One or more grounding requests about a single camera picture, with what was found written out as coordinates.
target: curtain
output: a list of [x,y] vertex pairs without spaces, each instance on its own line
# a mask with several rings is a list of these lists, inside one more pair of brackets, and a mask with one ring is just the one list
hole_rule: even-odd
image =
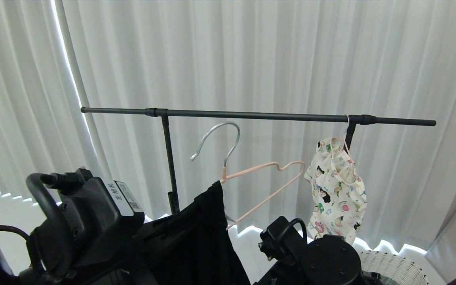
[[[435,127],[358,126],[351,154],[369,207],[359,237],[427,249],[456,209],[456,2],[89,2],[57,4],[83,104],[437,120]],[[220,178],[235,128],[224,119],[170,117],[184,208]],[[315,145],[346,124],[233,120],[228,173],[277,161],[310,163]],[[94,114],[105,175],[125,181],[151,218],[169,213],[158,118]],[[224,184],[237,218],[294,177],[260,170]],[[291,184],[241,222],[309,219],[310,185]]]
[[52,2],[0,0],[0,193],[34,172],[99,169]]

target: vertical pole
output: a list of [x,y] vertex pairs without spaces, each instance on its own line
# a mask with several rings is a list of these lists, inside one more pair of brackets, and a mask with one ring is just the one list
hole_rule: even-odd
[[350,123],[348,130],[346,131],[346,146],[351,148],[351,140],[353,139],[353,134],[355,133],[356,123]]
[[168,201],[170,202],[170,210],[172,215],[179,213],[179,195],[177,194],[177,180],[175,180],[175,167],[173,164],[172,140],[170,139],[170,127],[168,116],[161,116],[163,122],[163,132],[165,133],[166,156],[168,158],[168,170],[170,171],[170,181],[172,182],[172,191],[168,193]]

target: screw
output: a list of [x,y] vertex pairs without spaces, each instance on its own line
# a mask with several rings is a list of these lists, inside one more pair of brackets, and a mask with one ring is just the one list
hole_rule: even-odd
[[80,230],[78,228],[73,229],[73,237],[76,238],[80,234]]

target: woven basket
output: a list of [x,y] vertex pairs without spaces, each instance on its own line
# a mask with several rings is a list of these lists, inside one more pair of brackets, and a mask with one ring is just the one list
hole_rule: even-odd
[[429,280],[423,274],[421,268],[413,261],[396,256],[395,254],[382,253],[379,251],[360,251],[358,253],[362,261],[362,270],[367,272],[378,272],[385,279],[391,280],[383,284],[398,285],[427,285]]

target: qr code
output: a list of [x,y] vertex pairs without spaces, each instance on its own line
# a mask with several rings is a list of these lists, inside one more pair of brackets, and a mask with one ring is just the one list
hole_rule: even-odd
[[141,210],[140,206],[136,202],[128,202],[128,203],[130,204],[131,208],[134,211]]

